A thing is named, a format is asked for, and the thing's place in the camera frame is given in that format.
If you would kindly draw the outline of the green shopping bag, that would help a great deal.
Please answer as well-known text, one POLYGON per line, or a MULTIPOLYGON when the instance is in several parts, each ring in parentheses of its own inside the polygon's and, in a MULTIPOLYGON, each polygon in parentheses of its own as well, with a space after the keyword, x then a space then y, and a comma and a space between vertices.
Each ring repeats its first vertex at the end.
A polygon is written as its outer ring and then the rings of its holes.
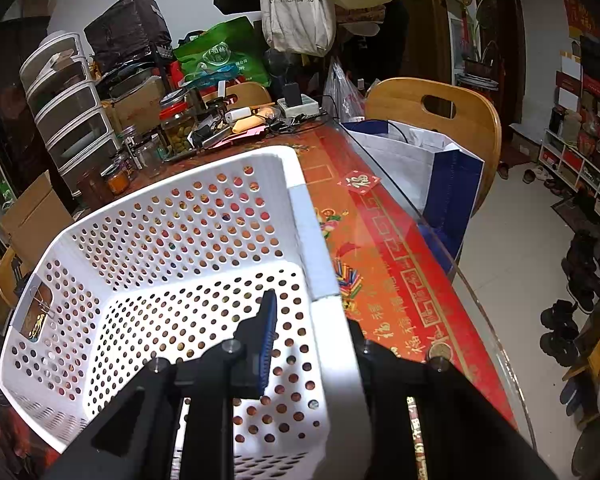
POLYGON ((186 80, 235 75, 268 87, 260 36, 249 18, 216 24, 173 51, 186 80))

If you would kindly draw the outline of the white shelf with goods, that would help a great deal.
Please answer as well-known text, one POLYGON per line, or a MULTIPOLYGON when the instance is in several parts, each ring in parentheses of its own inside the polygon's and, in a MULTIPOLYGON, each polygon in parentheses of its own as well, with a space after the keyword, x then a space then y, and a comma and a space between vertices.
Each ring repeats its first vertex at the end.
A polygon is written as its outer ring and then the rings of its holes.
POLYGON ((540 163, 600 219, 600 40, 583 35, 560 55, 540 163))

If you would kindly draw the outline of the wooden chair left side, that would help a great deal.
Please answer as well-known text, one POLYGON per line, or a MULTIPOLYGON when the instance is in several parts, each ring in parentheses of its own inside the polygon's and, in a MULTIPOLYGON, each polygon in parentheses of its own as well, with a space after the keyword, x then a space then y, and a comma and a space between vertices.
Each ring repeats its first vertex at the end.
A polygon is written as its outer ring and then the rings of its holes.
POLYGON ((17 305, 16 289, 30 271, 31 267, 22 262, 11 247, 6 249, 0 261, 0 294, 9 307, 17 305))

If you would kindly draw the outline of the wooden chair right side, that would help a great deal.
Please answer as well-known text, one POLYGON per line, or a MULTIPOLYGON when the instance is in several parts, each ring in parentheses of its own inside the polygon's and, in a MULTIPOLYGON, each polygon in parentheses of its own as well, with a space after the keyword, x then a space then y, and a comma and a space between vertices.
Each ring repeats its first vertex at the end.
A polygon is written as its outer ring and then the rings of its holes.
POLYGON ((474 207, 480 209, 494 181, 502 148, 500 116, 489 100, 452 84, 396 77, 368 92, 365 117, 442 132, 480 157, 484 166, 474 207))

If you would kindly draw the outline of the white plastic drawer tower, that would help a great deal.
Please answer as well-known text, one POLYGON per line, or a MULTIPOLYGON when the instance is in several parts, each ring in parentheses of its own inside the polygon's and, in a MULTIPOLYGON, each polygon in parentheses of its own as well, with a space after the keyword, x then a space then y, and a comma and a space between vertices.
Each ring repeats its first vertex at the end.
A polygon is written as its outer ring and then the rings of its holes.
POLYGON ((24 94, 62 180, 74 196, 87 171, 105 170, 121 148, 76 32, 53 32, 19 70, 24 94))

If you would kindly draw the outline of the red floral tablecloth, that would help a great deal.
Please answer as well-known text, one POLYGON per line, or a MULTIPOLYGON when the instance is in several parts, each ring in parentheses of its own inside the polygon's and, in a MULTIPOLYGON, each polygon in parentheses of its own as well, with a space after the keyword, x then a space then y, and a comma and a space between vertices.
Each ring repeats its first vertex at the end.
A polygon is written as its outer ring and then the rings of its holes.
POLYGON ((462 284, 452 283, 414 214, 332 127, 259 142, 211 162, 283 145, 296 153, 339 287, 344 315, 400 358, 446 356, 506 419, 510 391, 462 284))

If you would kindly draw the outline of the glass jar with pickles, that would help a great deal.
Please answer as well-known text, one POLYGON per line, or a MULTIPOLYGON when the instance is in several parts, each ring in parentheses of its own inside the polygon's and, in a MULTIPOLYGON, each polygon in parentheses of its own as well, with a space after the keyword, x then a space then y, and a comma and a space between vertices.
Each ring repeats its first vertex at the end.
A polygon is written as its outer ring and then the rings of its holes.
POLYGON ((192 149, 188 136, 196 129, 197 121, 185 101, 165 107, 160 112, 159 118, 174 155, 192 149))

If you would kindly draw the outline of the beige canvas tote bag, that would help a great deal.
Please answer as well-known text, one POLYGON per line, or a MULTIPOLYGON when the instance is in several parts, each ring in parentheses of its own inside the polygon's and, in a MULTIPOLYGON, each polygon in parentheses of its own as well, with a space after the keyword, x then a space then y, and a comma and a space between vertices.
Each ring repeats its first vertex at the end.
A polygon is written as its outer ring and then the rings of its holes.
POLYGON ((332 0, 260 0, 260 8, 264 39, 274 50, 324 58, 332 48, 332 0))

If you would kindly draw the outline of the white and blue paper bag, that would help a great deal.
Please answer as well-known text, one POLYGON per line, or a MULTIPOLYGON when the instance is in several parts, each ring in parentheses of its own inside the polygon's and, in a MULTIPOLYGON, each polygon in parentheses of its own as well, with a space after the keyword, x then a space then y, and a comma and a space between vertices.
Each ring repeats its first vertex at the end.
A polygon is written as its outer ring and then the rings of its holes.
POLYGON ((418 230, 450 270, 477 205, 483 160, 444 133, 369 119, 343 125, 353 144, 379 166, 389 188, 419 213, 418 230))

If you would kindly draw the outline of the white perforated plastic basket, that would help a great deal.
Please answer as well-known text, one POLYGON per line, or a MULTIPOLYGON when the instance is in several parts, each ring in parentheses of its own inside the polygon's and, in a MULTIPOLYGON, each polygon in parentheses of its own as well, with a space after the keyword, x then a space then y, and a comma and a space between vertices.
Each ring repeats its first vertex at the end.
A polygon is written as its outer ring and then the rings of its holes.
POLYGON ((200 359, 277 297, 268 385, 230 420, 241 479, 359 479, 363 386, 299 159, 276 145, 143 188, 59 233, 6 330, 0 388, 58 452, 143 365, 200 359))

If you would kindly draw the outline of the small orange sauce jar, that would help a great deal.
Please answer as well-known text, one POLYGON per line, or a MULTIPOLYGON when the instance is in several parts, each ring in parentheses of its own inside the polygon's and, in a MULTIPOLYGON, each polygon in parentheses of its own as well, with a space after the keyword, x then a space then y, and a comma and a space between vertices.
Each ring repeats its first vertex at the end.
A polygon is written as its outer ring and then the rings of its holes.
POLYGON ((128 172, 122 166, 111 166, 104 171, 102 177, 114 196, 121 195, 130 186, 128 172))

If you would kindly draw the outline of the wooden chair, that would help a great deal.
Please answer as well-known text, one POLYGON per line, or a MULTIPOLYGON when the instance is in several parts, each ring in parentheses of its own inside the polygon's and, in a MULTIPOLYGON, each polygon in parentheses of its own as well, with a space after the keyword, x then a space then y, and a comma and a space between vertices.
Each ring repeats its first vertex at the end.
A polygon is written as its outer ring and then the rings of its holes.
POLYGON ((500 116, 489 100, 452 84, 396 77, 368 92, 365 117, 442 132, 480 157, 484 166, 474 207, 480 209, 494 181, 502 148, 500 116))
POLYGON ((0 261, 0 294, 9 307, 17 305, 16 289, 30 271, 31 267, 22 262, 11 247, 6 249, 0 261))

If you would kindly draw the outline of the brown cardboard box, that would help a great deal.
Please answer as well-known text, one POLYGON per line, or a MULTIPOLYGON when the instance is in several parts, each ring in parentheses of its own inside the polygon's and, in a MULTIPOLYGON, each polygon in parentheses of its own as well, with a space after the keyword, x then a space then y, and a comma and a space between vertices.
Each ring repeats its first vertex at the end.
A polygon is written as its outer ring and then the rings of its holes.
POLYGON ((73 222, 45 171, 0 220, 0 233, 16 255, 34 268, 55 237, 73 222))

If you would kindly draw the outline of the white power strip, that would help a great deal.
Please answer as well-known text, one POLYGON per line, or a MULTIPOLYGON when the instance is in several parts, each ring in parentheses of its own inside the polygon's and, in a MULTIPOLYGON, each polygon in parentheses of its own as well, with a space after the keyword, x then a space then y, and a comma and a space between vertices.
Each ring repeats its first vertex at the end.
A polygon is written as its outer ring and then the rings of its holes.
POLYGON ((307 96, 301 95, 301 103, 299 105, 289 105, 285 98, 280 98, 276 101, 280 110, 286 118, 294 119, 302 116, 303 118, 315 117, 321 114, 321 107, 318 103, 307 96))

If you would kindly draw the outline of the black fabric bag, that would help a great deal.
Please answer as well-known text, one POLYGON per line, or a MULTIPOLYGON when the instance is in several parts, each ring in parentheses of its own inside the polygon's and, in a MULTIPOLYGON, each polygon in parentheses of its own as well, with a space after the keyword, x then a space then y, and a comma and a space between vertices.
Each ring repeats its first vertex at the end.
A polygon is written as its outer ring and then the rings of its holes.
POLYGON ((84 28, 84 35, 103 74, 151 53, 172 58, 169 27, 155 0, 118 0, 84 28))

